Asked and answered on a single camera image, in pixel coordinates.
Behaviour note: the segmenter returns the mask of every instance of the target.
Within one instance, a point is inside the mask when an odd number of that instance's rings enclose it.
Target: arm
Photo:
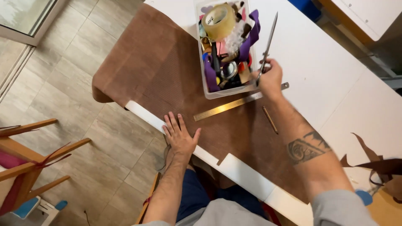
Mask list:
[[[192,138],[180,114],[177,115],[180,127],[172,112],[169,112],[169,117],[165,115],[164,118],[167,126],[163,126],[163,130],[172,146],[170,152],[172,152],[173,157],[170,163],[166,163],[165,174],[152,195],[143,224],[151,221],[164,221],[171,225],[176,224],[184,173],[191,154],[197,146],[201,132],[200,128],[197,129],[194,138]]]
[[[291,163],[301,177],[309,200],[334,189],[354,191],[336,154],[320,134],[284,98],[281,91],[282,68],[267,59],[271,68],[261,75],[259,86],[271,103],[272,118],[287,146]]]

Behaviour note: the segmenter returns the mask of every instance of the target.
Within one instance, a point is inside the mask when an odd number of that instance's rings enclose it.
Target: gray shirt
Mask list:
[[[365,225],[377,223],[372,220],[363,201],[355,193],[346,190],[326,191],[317,195],[311,203],[314,226]],[[144,226],[169,226],[163,221],[154,221]],[[273,223],[253,214],[239,204],[216,199],[190,216],[176,223],[176,226],[274,226]]]

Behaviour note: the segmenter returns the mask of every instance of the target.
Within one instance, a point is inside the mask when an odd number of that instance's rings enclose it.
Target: glass door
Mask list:
[[[0,0],[0,37],[37,46],[66,0]]]

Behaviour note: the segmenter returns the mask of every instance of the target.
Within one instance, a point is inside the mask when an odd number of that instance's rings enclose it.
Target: purple fabric strap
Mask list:
[[[210,92],[216,92],[221,90],[216,84],[216,72],[211,65],[212,57],[207,55],[204,60],[204,74],[207,80],[207,86]]]
[[[256,9],[252,11],[249,17],[255,21],[255,24],[252,27],[246,41],[240,46],[239,59],[237,60],[238,62],[244,62],[247,60],[248,54],[250,53],[250,47],[259,39],[258,34],[260,33],[261,25],[260,21],[258,20],[258,10]]]

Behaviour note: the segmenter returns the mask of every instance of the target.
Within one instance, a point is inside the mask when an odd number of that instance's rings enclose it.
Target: clear packing tape roll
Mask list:
[[[234,10],[228,4],[216,5],[204,15],[201,23],[211,40],[221,41],[236,24]]]

